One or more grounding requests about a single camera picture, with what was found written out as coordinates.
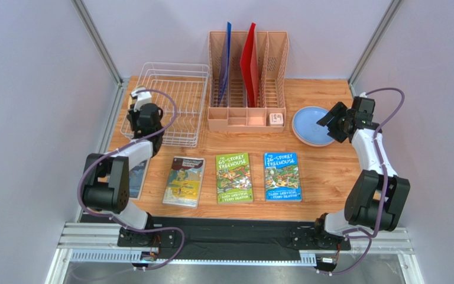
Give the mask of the blue plate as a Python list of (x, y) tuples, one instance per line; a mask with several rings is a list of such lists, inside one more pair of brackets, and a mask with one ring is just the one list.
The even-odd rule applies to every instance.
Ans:
[(302, 137), (327, 135), (328, 129), (317, 123), (328, 111), (321, 107), (308, 106), (298, 110), (292, 119), (291, 129), (294, 135)]

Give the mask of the tan plate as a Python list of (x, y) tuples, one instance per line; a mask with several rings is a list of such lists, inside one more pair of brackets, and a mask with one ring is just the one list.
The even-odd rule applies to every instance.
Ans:
[[(143, 92), (143, 91), (147, 91), (147, 88), (145, 86), (137, 86), (133, 91)], [(130, 106), (133, 102), (134, 101), (132, 100), (131, 94), (130, 94), (129, 99), (128, 99), (128, 110), (133, 110), (133, 109), (131, 109), (131, 106)]]

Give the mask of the pink plate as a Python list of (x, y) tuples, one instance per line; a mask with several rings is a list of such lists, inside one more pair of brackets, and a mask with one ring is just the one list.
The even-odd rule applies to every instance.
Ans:
[(312, 146), (312, 147), (326, 147), (334, 142), (334, 139), (327, 135), (318, 135), (318, 136), (310, 136), (310, 137), (302, 137), (296, 134), (296, 137), (299, 141), (304, 143), (305, 145)]

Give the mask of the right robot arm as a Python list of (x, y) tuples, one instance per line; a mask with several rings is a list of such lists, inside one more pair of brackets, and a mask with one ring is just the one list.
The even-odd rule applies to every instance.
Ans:
[(358, 156), (361, 173), (349, 193), (344, 209), (324, 213), (314, 224), (320, 237), (345, 238), (362, 231), (375, 237), (380, 231), (397, 228), (410, 182), (390, 165), (383, 146), (381, 124), (373, 122), (375, 101), (354, 98), (351, 107), (336, 103), (317, 124), (328, 128), (328, 136), (340, 143), (348, 140)]

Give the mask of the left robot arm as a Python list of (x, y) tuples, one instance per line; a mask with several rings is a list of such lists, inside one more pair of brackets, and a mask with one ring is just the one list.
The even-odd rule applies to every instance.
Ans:
[(92, 153), (87, 156), (86, 175), (80, 181), (78, 199), (94, 216), (114, 217), (127, 230), (155, 232), (151, 214), (129, 200), (130, 173), (142, 162), (154, 157), (163, 143), (163, 111), (154, 103), (140, 110), (130, 110), (128, 118), (134, 131), (129, 145), (111, 154)]

